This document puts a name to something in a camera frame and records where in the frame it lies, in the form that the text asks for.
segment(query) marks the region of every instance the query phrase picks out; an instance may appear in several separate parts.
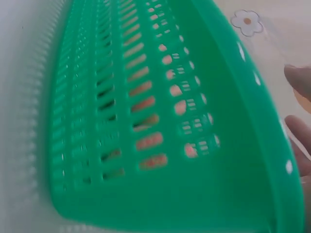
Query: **table surface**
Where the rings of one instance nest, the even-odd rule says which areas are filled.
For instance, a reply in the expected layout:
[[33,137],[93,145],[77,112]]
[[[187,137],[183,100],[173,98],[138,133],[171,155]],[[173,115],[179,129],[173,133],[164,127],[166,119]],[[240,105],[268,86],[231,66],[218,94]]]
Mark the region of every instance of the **table surface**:
[[311,1],[214,1],[257,64],[281,117],[297,115],[311,125],[308,106],[298,103],[283,73],[285,64],[311,64]]

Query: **green plastic basket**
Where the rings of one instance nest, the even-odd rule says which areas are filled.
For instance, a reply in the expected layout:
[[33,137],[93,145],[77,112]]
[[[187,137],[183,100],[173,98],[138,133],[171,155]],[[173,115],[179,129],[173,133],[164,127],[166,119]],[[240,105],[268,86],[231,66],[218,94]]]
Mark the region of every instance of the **green plastic basket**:
[[211,0],[74,0],[50,110],[63,217],[128,231],[303,230],[282,124]]

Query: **white flower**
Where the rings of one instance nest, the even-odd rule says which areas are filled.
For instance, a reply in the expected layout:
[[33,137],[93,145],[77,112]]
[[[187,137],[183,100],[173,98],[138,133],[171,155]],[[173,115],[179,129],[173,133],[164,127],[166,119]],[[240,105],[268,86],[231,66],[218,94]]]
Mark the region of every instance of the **white flower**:
[[255,33],[263,31],[263,26],[256,12],[240,10],[236,11],[234,15],[231,23],[234,27],[240,28],[243,35],[253,36]]

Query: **hand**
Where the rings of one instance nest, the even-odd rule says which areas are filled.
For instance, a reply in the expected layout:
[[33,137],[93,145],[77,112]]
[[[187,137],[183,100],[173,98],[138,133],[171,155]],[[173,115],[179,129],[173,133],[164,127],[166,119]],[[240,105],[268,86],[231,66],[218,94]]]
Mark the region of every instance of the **hand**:
[[[286,65],[284,73],[290,85],[302,96],[311,101],[311,67],[298,68]],[[285,123],[299,142],[311,154],[311,128],[296,116],[287,116]],[[300,176],[311,174],[311,161],[305,156],[298,145],[291,140],[297,160]]]

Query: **white surface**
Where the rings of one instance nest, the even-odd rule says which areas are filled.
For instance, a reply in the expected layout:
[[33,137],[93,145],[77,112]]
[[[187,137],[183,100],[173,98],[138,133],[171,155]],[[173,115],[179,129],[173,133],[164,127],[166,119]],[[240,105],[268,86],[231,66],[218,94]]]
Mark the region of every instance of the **white surface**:
[[71,0],[0,0],[0,232],[96,232],[53,209],[44,170],[45,106]]
[[297,103],[293,89],[285,80],[285,64],[311,64],[310,0],[215,0],[230,21],[235,12],[254,11],[264,30],[251,37],[240,36],[256,62],[280,115],[302,117],[311,124],[311,116]]
[[[285,81],[283,65],[311,63],[310,0],[215,0],[230,19],[258,13],[262,33],[242,41],[257,62],[282,117],[311,123]],[[0,232],[99,232],[63,220],[44,175],[44,120],[51,71],[71,0],[0,0]]]

